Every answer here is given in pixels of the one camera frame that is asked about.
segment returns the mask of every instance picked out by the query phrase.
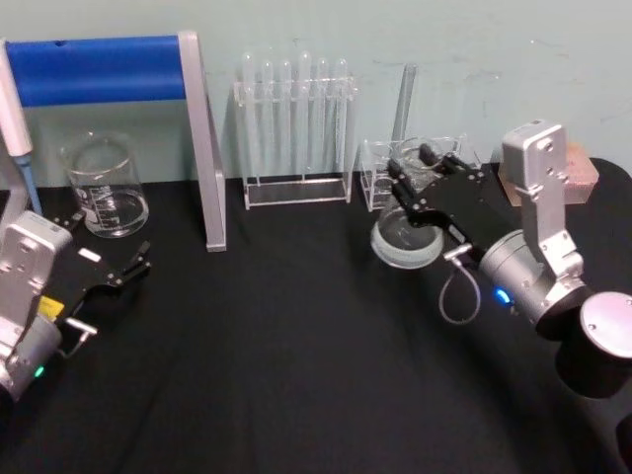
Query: black table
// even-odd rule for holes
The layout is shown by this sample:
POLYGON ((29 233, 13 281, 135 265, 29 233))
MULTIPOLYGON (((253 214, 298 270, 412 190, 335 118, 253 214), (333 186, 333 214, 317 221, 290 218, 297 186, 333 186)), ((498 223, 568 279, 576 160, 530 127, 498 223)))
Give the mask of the black table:
MULTIPOLYGON (((568 208, 568 227, 588 284, 629 292, 632 180, 596 163, 600 182, 568 208)), ((77 239, 123 264, 150 238, 152 274, 137 294, 84 308, 101 333, 25 395, 2 474, 625 472, 614 427, 632 387, 573 395, 555 374, 557 345, 482 278, 477 320, 444 323, 448 266, 379 262, 358 193, 246 211, 231 182, 229 250, 208 254, 195 184, 145 191, 137 235, 77 239)), ((72 207, 67 190, 42 200, 49 216, 72 207)), ((457 293, 449 309, 469 311, 457 293)))

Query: light blue wall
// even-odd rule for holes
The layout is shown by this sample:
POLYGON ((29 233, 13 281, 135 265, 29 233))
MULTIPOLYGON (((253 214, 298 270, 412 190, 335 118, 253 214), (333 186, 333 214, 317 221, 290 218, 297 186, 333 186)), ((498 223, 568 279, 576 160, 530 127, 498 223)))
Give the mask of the light blue wall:
MULTIPOLYGON (((632 2, 621 0, 15 0, 3 3, 0 35, 51 40, 198 31, 230 174, 236 157, 226 107, 235 66, 245 50, 264 47, 345 57, 361 93, 357 139, 389 137, 402 67, 412 61, 421 83, 410 133, 466 130, 485 159, 506 130, 554 119, 591 155, 630 172, 631 18, 632 2)), ((172 106, 181 119, 182 107, 172 106)), ((163 125, 173 119, 163 109, 157 114, 163 125)), ((62 180, 51 155, 64 131, 45 129, 67 128, 64 117, 31 113, 44 161, 36 169, 41 183, 62 180)), ((145 137, 145 181, 184 176, 177 159, 155 156, 181 148, 178 132, 166 137, 160 126, 145 137)))

